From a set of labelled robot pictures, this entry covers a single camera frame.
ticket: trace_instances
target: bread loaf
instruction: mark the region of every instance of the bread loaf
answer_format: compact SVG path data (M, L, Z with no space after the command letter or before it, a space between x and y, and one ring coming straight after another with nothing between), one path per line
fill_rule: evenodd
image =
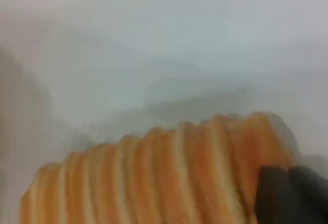
M260 113L125 136L40 168L21 224L246 224L261 166L295 163Z

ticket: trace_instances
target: bread slice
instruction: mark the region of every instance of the bread slice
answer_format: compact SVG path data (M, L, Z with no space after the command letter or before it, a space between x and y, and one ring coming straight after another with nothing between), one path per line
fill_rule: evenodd
M215 116L187 139L189 170L203 223L245 223L224 117Z
M156 182L156 165L153 149L163 132L162 128L153 128L140 140L133 157L133 204L137 223L161 224L162 209Z
M260 167L279 166L287 169L291 166L291 158L265 115L254 113L246 119L229 123L242 201L250 223L257 223L254 208Z
M136 224L136 205L134 202L135 184L135 148L138 138L132 135L124 136L117 148L117 156L120 157L120 165L117 168L119 181L118 200L121 223Z
M52 178L54 169L58 164L43 165L36 173L29 190L24 194L20 202L20 223L37 224L46 220L48 179Z
M190 131L182 124L163 132L156 143L155 158L163 221L168 224L201 223L190 186L185 139Z

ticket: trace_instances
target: white background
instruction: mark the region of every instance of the white background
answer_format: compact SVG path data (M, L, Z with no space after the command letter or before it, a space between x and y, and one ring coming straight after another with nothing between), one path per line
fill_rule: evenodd
M33 173L180 119L278 114L327 169L328 0L0 0L1 223Z

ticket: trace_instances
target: white surface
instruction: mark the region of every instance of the white surface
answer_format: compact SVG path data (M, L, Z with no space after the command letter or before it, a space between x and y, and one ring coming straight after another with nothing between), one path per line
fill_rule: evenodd
M275 112L322 165L327 1L0 0L0 222L44 162L182 118Z

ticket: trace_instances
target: black object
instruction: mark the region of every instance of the black object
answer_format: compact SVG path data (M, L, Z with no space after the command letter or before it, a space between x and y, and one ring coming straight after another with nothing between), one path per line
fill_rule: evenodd
M258 224L328 224L328 180L304 166L263 167L255 213Z

